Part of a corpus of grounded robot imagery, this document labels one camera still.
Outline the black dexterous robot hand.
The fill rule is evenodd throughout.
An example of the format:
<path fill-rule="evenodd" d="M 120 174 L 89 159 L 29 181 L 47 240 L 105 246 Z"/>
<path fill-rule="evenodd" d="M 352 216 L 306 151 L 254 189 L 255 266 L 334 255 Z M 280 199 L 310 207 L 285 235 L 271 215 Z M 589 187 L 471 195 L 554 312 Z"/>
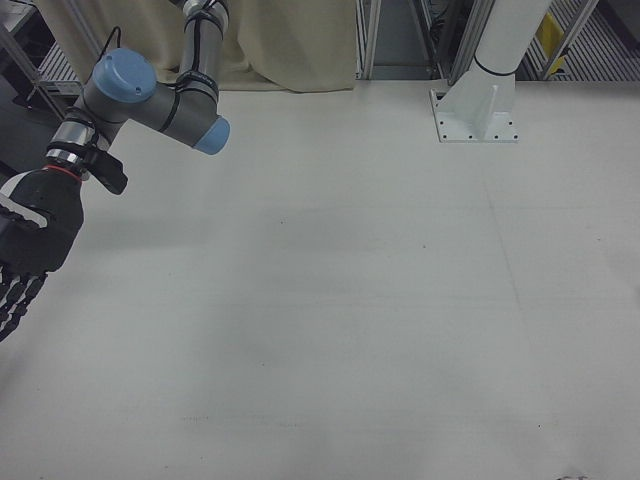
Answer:
<path fill-rule="evenodd" d="M 20 324 L 49 273 L 66 260 L 83 224 L 81 181 L 33 170 L 1 188 L 1 338 Z"/>

